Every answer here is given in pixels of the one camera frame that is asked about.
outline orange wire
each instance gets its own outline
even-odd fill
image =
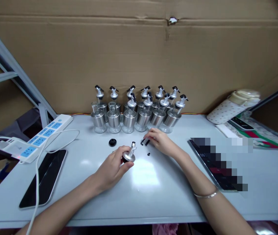
[[[85,114],[85,113],[77,113],[77,114],[69,114],[70,116],[74,116],[74,115],[87,115],[90,116],[91,114]]]
[[[205,115],[203,113],[199,113],[199,114],[196,114],[196,113],[182,113],[182,114],[190,114],[190,115]]]

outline white thermos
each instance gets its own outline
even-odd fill
[[[245,109],[256,105],[259,101],[260,93],[257,91],[250,89],[236,90],[206,118],[212,123],[223,124]]]

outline silver bracelet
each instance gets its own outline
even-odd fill
[[[220,190],[215,186],[216,190],[215,192],[213,192],[212,194],[210,195],[206,195],[206,196],[201,196],[201,195],[197,195],[195,193],[193,193],[196,197],[198,198],[211,198],[211,197],[214,197]]]

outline metal shelf frame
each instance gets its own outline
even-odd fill
[[[11,79],[17,87],[27,96],[35,107],[40,110],[41,120],[48,120],[47,113],[53,118],[57,117],[56,112],[39,92],[34,83],[27,76],[9,50],[0,40],[0,68],[3,73],[0,74],[0,82]]]

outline hand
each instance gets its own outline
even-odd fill
[[[164,132],[157,128],[151,128],[151,130],[143,137],[143,139],[146,138],[148,138],[159,151],[170,157],[174,158],[178,152],[183,151]]]
[[[122,176],[133,167],[133,162],[122,163],[123,152],[130,151],[129,146],[120,146],[117,150],[112,152],[105,161],[102,163],[100,168],[90,177],[92,178],[92,184],[101,193],[115,186]]]

